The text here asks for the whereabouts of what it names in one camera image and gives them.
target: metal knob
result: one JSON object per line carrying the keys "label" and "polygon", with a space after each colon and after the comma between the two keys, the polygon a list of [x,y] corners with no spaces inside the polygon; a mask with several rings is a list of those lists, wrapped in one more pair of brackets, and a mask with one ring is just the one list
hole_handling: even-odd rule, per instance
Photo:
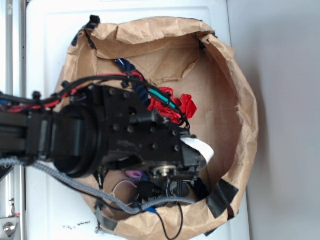
{"label": "metal knob", "polygon": [[16,226],[13,225],[13,223],[8,222],[3,226],[3,231],[5,232],[5,234],[7,234],[8,236],[11,236],[12,234],[15,233],[16,231]]}

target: screw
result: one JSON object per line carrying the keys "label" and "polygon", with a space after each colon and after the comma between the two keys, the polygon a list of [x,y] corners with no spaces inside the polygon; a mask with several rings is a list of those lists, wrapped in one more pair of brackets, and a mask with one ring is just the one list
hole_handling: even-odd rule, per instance
{"label": "screw", "polygon": [[116,90],[114,90],[113,88],[110,88],[110,89],[109,89],[109,95],[110,95],[110,96],[116,95]]}
{"label": "screw", "polygon": [[153,143],[152,145],[151,145],[151,149],[152,150],[156,150],[158,148],[158,145],[156,144],[156,143]]}
{"label": "screw", "polygon": [[129,98],[129,93],[128,93],[128,92],[125,92],[125,93],[123,94],[123,98],[124,98],[124,99],[128,99],[128,98]]}
{"label": "screw", "polygon": [[162,176],[162,177],[168,177],[168,172],[167,172],[167,171],[163,171],[163,172],[161,173],[161,176]]}
{"label": "screw", "polygon": [[178,145],[175,145],[173,149],[174,149],[175,152],[179,152],[180,147]]}
{"label": "screw", "polygon": [[132,134],[132,133],[134,132],[134,127],[133,127],[133,126],[128,126],[128,127],[126,128],[126,131],[127,131],[128,133]]}
{"label": "screw", "polygon": [[152,127],[150,127],[149,131],[150,131],[150,133],[154,134],[156,132],[156,129],[152,126]]}
{"label": "screw", "polygon": [[115,132],[117,132],[117,131],[119,131],[119,129],[120,129],[120,126],[119,126],[119,124],[113,124],[113,126],[112,126],[112,130],[113,131],[115,131]]}
{"label": "screw", "polygon": [[13,225],[12,222],[8,222],[3,226],[3,231],[7,235],[13,234],[15,232],[15,230],[16,230],[16,226]]}
{"label": "screw", "polygon": [[34,92],[32,93],[32,98],[33,98],[34,100],[39,100],[39,99],[41,98],[41,93],[40,93],[39,91],[34,91]]}

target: black wire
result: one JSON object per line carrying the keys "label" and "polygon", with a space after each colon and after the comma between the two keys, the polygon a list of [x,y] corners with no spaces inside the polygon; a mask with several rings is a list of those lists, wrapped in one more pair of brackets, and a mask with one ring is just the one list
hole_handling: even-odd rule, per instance
{"label": "black wire", "polygon": [[127,76],[118,76],[118,75],[109,75],[109,76],[100,76],[100,75],[95,75],[95,76],[88,76],[88,77],[83,77],[80,78],[74,82],[69,83],[68,85],[66,85],[64,87],[63,90],[61,90],[58,93],[53,94],[50,98],[44,99],[44,100],[34,100],[34,99],[26,99],[26,98],[22,98],[22,97],[15,97],[15,96],[11,96],[11,95],[6,95],[6,94],[0,94],[0,99],[2,100],[7,100],[10,102],[14,102],[14,103],[21,103],[21,104],[26,104],[26,105],[46,105],[46,104],[50,104],[53,103],[54,101],[57,100],[61,100],[62,96],[64,94],[68,94],[70,93],[73,89],[75,89],[76,87],[90,82],[90,81],[95,81],[95,80],[100,80],[101,82],[108,82],[111,80],[116,80],[116,81],[129,81],[131,83],[136,83],[142,86],[145,86],[147,88],[153,89],[155,90],[157,93],[159,93],[160,95],[162,95],[163,97],[167,98],[169,103],[173,104],[174,107],[170,107],[168,106],[170,109],[172,109],[173,111],[179,113],[181,115],[181,120],[182,123],[184,122],[186,124],[185,128],[186,129],[190,129],[190,124],[189,121],[185,115],[184,112],[181,111],[181,109],[179,108],[179,106],[174,103],[170,98],[168,98],[168,96],[166,96],[159,88],[157,88],[156,86],[151,85],[150,83],[148,83],[147,81],[141,81],[137,76],[132,76],[132,75],[127,75]]}
{"label": "black wire", "polygon": [[162,224],[162,227],[163,227],[163,231],[164,231],[164,235],[165,235],[165,237],[166,237],[168,240],[175,240],[175,239],[177,239],[177,237],[179,237],[179,235],[181,234],[182,227],[183,227],[183,225],[184,225],[184,212],[183,212],[183,210],[182,210],[181,204],[178,203],[177,205],[179,206],[180,213],[181,213],[181,225],[180,225],[179,232],[177,233],[177,235],[176,235],[174,238],[170,238],[170,237],[168,236],[168,233],[167,233],[167,230],[166,230],[166,226],[165,226],[164,220],[162,219],[162,217],[160,216],[159,213],[157,213],[157,212],[155,213],[155,214],[159,217],[159,219],[160,219],[160,221],[161,221],[161,224]]}

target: gray wall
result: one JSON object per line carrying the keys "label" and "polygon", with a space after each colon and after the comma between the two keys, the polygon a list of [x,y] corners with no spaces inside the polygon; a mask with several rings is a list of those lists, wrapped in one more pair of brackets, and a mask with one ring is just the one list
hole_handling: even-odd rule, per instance
{"label": "gray wall", "polygon": [[227,0],[236,59],[256,94],[247,188],[252,240],[318,240],[320,1]]}

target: white appliance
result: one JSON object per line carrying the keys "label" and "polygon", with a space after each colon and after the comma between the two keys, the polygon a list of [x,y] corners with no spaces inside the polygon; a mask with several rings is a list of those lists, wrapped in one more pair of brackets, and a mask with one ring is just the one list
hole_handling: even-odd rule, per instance
{"label": "white appliance", "polygon": [[[226,44],[231,43],[228,9],[224,0],[32,0],[26,11],[26,93],[48,97],[78,30],[98,15],[102,23],[124,23],[146,17],[171,16],[203,20]],[[32,240],[121,239],[96,233],[97,220],[79,193],[37,170],[26,170],[27,236]],[[249,240],[246,198],[240,215],[208,238]]]}
{"label": "white appliance", "polygon": [[[319,1],[28,2],[28,96],[33,90],[46,95],[53,91],[72,37],[90,14],[100,15],[103,22],[167,15],[202,19],[211,25],[223,42],[236,49],[236,59],[257,97],[260,133],[247,188],[248,205],[244,198],[239,216],[209,238],[197,239],[319,239]],[[0,90],[15,95],[23,94],[25,84],[24,51],[19,51],[24,46],[25,5],[25,0],[0,0]],[[7,58],[10,54],[5,57],[10,50],[11,65],[11,58]],[[16,211],[24,213],[23,173],[18,169],[2,181],[0,218],[10,212],[8,200],[12,196]],[[26,236],[26,232],[30,240],[120,239],[93,233],[96,219],[77,193],[32,169],[27,170],[26,182],[28,217],[22,225],[27,231],[14,240]]]}

